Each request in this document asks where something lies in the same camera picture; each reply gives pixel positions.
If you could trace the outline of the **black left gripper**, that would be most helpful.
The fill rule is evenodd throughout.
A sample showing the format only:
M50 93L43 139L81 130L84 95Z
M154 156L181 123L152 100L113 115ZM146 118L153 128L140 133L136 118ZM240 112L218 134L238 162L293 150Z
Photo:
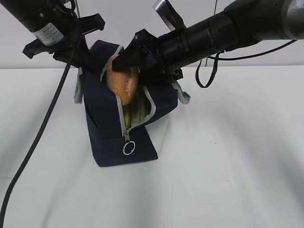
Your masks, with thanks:
M97 30L102 31L104 26L105 21L100 14L77 19L75 16L69 16L67 19L53 18L51 22L33 32L36 40L24 47L23 54L32 59L35 55L47 52L52 54L55 60L67 63L75 45L71 65L92 73L97 72L98 61L90 53L85 35Z

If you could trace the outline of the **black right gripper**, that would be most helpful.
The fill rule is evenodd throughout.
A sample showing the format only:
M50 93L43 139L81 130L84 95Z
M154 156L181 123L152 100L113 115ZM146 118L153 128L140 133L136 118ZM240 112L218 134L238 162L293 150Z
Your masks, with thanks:
M162 85L171 77L182 79L182 67L213 54L214 34L210 28L180 28L158 38L142 29L112 61L112 70L139 67L138 85Z

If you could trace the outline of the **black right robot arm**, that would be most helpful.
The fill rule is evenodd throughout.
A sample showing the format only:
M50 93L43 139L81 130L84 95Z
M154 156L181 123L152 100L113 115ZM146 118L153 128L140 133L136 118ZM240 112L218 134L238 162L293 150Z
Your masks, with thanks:
M304 3L301 0L237 0L223 11L186 27L167 0L155 11L170 29L155 37L138 31L128 47L112 62L114 71L137 67L140 83L180 80L181 69L220 53L255 45L263 40L301 40L304 37Z

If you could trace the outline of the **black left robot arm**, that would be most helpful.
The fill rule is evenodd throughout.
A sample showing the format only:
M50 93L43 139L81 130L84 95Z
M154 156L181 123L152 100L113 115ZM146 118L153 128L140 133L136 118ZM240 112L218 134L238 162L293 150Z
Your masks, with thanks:
M66 0L2 0L0 3L36 37L23 49L28 58L47 52L56 61L94 70L95 61L85 36L104 29L105 21L100 14L78 17L74 0L69 8Z

